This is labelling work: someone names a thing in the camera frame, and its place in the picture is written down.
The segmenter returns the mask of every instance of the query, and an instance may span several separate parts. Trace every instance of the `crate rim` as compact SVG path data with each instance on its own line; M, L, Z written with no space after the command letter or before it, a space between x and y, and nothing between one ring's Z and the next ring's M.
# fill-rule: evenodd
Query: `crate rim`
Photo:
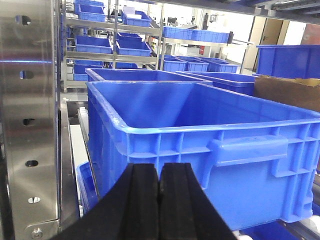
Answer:
M129 82L117 82L117 84L127 84ZM234 91L221 89L214 86L205 85L202 83L192 83L192 82L176 82L175 84L180 85L199 85L206 88L213 88L218 91L228 92L230 94L241 95L246 98L254 99L255 101L266 102L273 105L284 105L291 109L300 110L305 113L312 113L314 118L308 119L297 119L297 120L281 120L281 121L267 121L267 122L253 122L253 123L233 123L233 124L210 124L210 125L193 125L193 126L169 126L169 127L150 127L150 128L137 128L128 126L127 123L122 119L122 117L117 113L117 111L112 107L112 105L104 98L104 96L97 89L96 85L103 84L113 84L110 82L87 82L86 85L88 89L95 95L96 98L99 98L101 101L99 102L105 113L110 118L112 125L117 129L126 134L136 134L136 135L150 135L150 134L168 134L168 133L188 133L188 132L207 132L207 131L223 131L223 130L243 130L243 129L263 129L270 127L283 127L283 126L293 126L293 125L304 125L304 124L312 124L312 123L320 123L320 112L286 105L279 102L274 102L271 100L266 100L262 98L257 98L253 96L249 96L242 93L237 93ZM154 82L144 82L141 84L154 84Z
M313 48L313 49L320 49L320 45L256 45L257 48L299 48L299 49L305 49L305 48Z
M179 74L186 74L187 76L191 75L191 76L195 76L195 77L198 77L198 78L201 78L201 77L209 77L209 78L213 78L213 79L218 79L218 80L222 80L223 83L225 83L225 84L227 84L227 85L235 86L235 87L245 87L245 86L252 85L252 84L255 83L255 81L232 81L232 80L224 79L224 78L217 77L217 76L201 75L201 73L219 73L219 74L241 75L241 74L234 73L234 72L177 71L177 73L179 73Z
M89 75L89 77L92 77L92 78L96 78L98 79L100 82L107 82L107 83L143 83L143 84L146 84L146 83L177 83L179 81L177 80L164 80L164 81L137 81L137 80L105 80L102 76L100 76L98 73L96 73L94 70L101 70L103 69L104 71L105 70L108 70L108 71L118 71L118 72L123 72L123 71L126 71L126 72L142 72L145 73L146 71L156 71L156 70L145 70L145 69L121 69L121 68L116 68L116 69L111 69L111 68L86 68L84 71ZM165 72L165 73L169 73L169 74L173 74L173 75L179 75L179 76L182 76L183 74L180 74L180 73L176 73L176 72L171 72L171 71L160 71L158 70L159 72ZM198 81L201 81L203 83L211 83L210 80L206 80L206 79L202 79L202 78L199 78L199 77L195 77L195 76L191 76L190 77L191 79L195 79L195 80L198 80Z
M88 12L88 11L81 11L81 6L90 6L90 7L95 7L95 8L102 8L102 11L103 11L103 8L105 6L97 6L97 5L86 5L86 4L79 4L78 5L78 10L79 10L79 14L80 13L84 13L84 14L95 14L95 15L103 15L103 16L106 16L104 13L95 13L95 12Z

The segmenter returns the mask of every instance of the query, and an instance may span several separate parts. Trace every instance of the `metal shelf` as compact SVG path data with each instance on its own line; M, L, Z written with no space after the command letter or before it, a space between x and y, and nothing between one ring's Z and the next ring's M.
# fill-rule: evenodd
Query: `metal shelf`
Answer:
M67 51L67 59L79 59L79 60L99 60L112 62L124 63L137 63L137 64L155 64L157 62L156 57L150 56L132 56L132 55L117 55L117 54L105 54L105 53L94 53L94 52L80 52L80 51Z
M79 60L99 60L110 62L113 61L113 54L94 53L94 52L81 52L81 51L66 51L65 57L67 59L79 59Z
M219 43L219 42L208 42L208 41L194 41L194 40L184 40L184 39L175 39L175 38L168 38L163 37L162 40L165 40L166 43L173 43L173 44L188 44L188 45L198 45L198 46L210 46L210 47L231 47L231 48L247 48L247 44L252 44L247 42L246 44L237 44L237 43Z
M87 21L87 20L80 20L75 18L66 18L65 25L69 27L89 28L94 30L113 30L115 28L115 24L112 22ZM140 34L149 34L149 35L160 34L160 28L133 26L133 25L124 25L124 24L118 24L117 30L118 32L131 32L131 33L140 33Z

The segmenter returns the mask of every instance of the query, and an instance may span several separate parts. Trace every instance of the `stacked blue bins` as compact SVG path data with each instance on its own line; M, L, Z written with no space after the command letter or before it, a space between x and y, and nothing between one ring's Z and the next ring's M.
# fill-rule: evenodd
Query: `stacked blue bins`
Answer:
M191 40L226 44L228 42L228 38L229 33L195 29L192 30Z
M94 0L74 0L73 7L74 13L79 14L79 5L93 5L103 7L104 3L102 1L94 1Z
M88 81L89 76L86 74L86 69L102 69L103 66L94 65L74 65L73 66L73 80L75 81Z
M109 63L109 69L112 69L113 64L112 62ZM136 63L130 63L130 62L116 62L115 63L116 69L137 69L138 65Z
M94 66L103 66L103 61L94 61L94 60L74 60L76 65L94 65Z
M81 20L105 22L106 15L103 6L78 5L78 18Z
M228 63L220 58L198 57L198 59L209 63L208 72L236 73L238 69L238 65Z
M212 86L230 90L239 94L254 95L255 77L228 72L177 72L196 78L212 81Z
M170 39L191 40L192 32L193 31L190 29L183 29L173 26L164 26L162 36Z
M141 15L141 19L128 17L128 15L124 12L122 16L123 23L126 25L134 25L140 27L149 27L152 21L151 17L145 14L143 11L135 11L136 15Z
M86 69L89 82L191 82L212 86L209 80L173 72L143 69Z
M124 33L124 32L118 32L116 35L117 40L126 40L126 41L137 41L142 42L142 37L140 37L136 33Z
M165 55L163 60L163 70L168 72L184 71L186 69L187 62L171 55Z
M280 78L320 78L320 45L258 45L257 74Z
M112 54L112 47L109 39L93 36L76 36L75 50L77 52Z
M144 41L117 40L116 46L120 55L149 57L151 54L150 46Z
M80 190L83 213L86 214L98 202L89 162L85 162L76 168L76 180Z
M128 163L191 163L232 230L312 215L320 113L199 83L87 86L101 195Z
M192 56L177 56L178 59L186 61L185 70L188 72L206 72L209 63Z

